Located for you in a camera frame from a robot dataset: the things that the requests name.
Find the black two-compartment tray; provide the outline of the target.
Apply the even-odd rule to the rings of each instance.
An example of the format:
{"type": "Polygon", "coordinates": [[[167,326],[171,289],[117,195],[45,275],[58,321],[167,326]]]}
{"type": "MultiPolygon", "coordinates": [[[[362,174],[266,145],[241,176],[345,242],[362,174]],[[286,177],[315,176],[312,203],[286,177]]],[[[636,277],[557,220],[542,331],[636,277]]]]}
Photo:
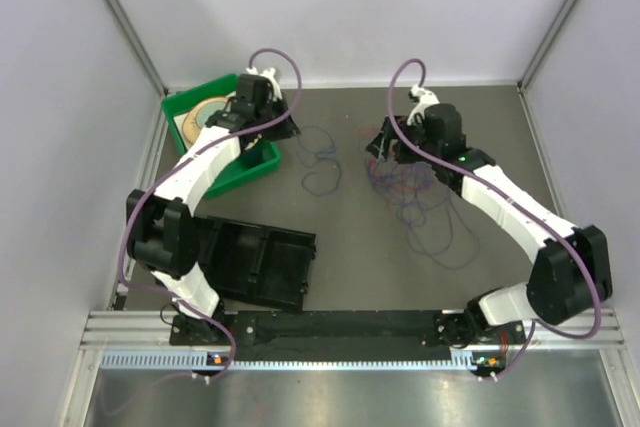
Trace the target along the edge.
{"type": "Polygon", "coordinates": [[[213,216],[195,218],[199,265],[228,300],[300,312],[316,257],[316,235],[213,216]]]}

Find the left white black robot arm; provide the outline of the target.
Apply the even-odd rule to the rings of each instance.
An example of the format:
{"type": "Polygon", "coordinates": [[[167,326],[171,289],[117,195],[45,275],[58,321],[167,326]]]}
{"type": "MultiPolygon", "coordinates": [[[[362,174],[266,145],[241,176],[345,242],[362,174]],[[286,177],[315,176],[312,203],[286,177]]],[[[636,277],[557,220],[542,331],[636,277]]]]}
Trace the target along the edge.
{"type": "Polygon", "coordinates": [[[216,313],[220,295],[198,263],[200,241],[195,211],[223,170],[261,141],[287,139],[299,132],[291,118],[273,67],[249,67],[223,107],[204,121],[189,150],[146,191],[127,198],[127,224],[121,255],[144,265],[192,321],[205,343],[226,334],[216,313]]]}

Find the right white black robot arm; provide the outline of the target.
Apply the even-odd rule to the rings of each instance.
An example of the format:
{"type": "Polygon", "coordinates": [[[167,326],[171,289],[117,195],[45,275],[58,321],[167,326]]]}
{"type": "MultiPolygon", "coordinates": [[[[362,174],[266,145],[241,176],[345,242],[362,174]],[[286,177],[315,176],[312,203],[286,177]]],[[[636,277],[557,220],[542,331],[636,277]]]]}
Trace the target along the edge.
{"type": "Polygon", "coordinates": [[[437,180],[479,209],[523,250],[532,264],[527,281],[486,292],[464,310],[469,335],[487,343],[505,324],[537,320],[546,328],[601,307],[613,293],[608,242],[595,227],[580,228],[518,187],[481,149],[470,147],[462,118],[451,104],[416,107],[387,116],[367,145],[377,159],[426,163],[437,180]]]}

